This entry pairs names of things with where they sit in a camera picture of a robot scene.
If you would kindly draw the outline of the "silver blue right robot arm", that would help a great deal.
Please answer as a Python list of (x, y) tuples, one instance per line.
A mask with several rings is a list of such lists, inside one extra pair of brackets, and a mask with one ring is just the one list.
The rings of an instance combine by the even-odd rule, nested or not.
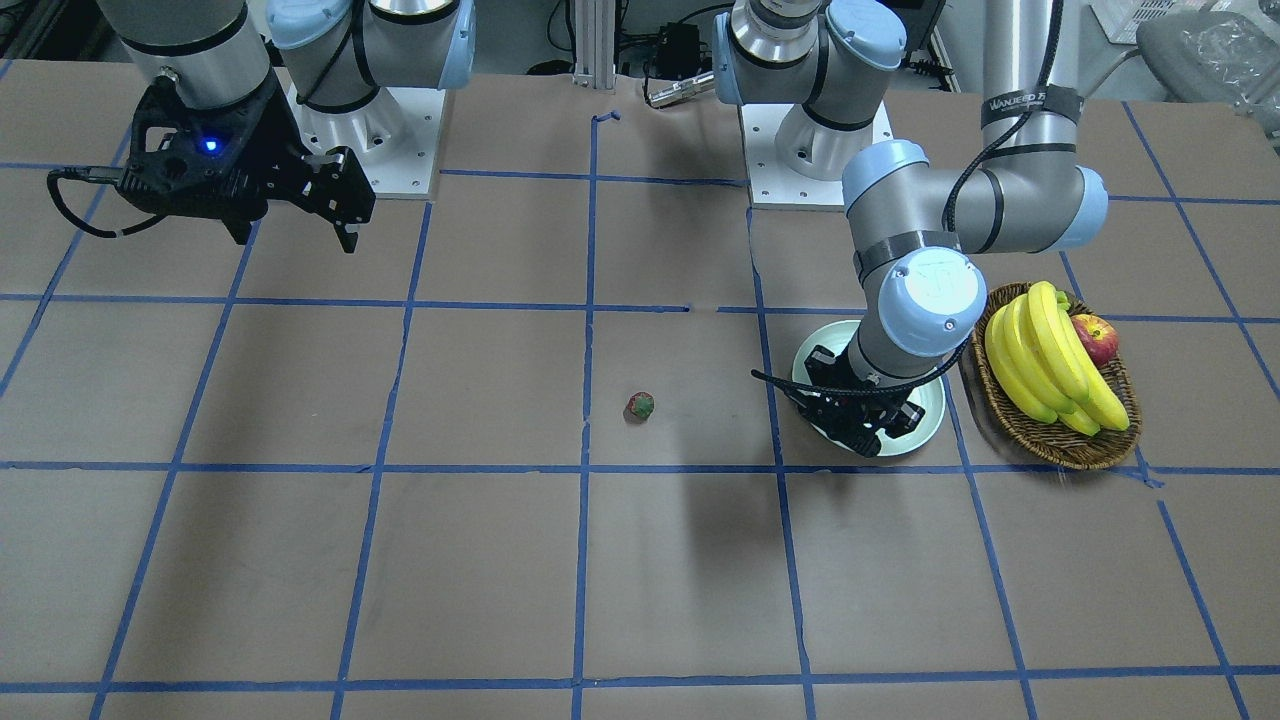
[(221, 223), (243, 245), (273, 201), (324, 219), (344, 252), (370, 222), (369, 172), (412, 152), (394, 88), (467, 85), (471, 1), (101, 1), (147, 81), (122, 169), (86, 170), (146, 219)]

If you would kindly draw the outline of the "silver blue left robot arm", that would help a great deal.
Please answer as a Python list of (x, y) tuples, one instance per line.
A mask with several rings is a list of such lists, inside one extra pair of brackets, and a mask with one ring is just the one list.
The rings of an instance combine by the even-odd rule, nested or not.
[(1091, 242), (1105, 183), (1076, 159), (1074, 1), (991, 1), (984, 18), (982, 150), (963, 169), (870, 131), (905, 58), (906, 31), (878, 1), (736, 1), (716, 18), (722, 102), (785, 104), (788, 164), (838, 181), (867, 314), (849, 340), (804, 352), (808, 380), (776, 380), (829, 441), (864, 457), (915, 430), (910, 392), (940, 377), (986, 307), (984, 252)]

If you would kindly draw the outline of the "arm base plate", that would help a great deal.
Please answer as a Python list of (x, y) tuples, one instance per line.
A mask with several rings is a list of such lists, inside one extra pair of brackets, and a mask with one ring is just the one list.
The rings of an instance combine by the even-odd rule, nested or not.
[(820, 126), (797, 104), (748, 104), (740, 120), (751, 208), (758, 210), (841, 211), (841, 177), (850, 159), (893, 137), (884, 104), (869, 126), (855, 131)]
[(351, 149), (379, 199), (434, 197), (449, 94), (435, 88), (381, 88), (366, 106), (330, 114), (288, 100), (302, 140), (315, 152)]

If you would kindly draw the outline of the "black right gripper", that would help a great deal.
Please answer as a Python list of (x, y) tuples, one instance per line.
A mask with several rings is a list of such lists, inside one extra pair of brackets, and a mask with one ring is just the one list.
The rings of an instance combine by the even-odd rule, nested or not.
[(352, 147), (305, 155), (276, 76), (211, 109), (187, 106), (178, 88), (156, 76), (134, 110), (115, 182), (127, 202), (156, 217), (218, 220), (243, 245), (270, 200), (302, 195), (302, 209), (333, 228), (343, 252), (355, 254), (375, 208), (372, 184)]

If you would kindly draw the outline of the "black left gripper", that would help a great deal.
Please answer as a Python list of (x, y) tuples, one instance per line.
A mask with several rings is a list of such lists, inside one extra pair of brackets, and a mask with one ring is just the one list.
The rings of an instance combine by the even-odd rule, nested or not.
[(869, 389), (859, 380), (847, 357), (817, 345), (805, 357), (809, 384), (822, 387), (818, 395), (796, 397), (800, 415), (817, 429), (863, 457), (878, 457), (883, 438), (897, 439), (914, 432), (925, 415), (908, 393), (831, 395), (831, 389)]

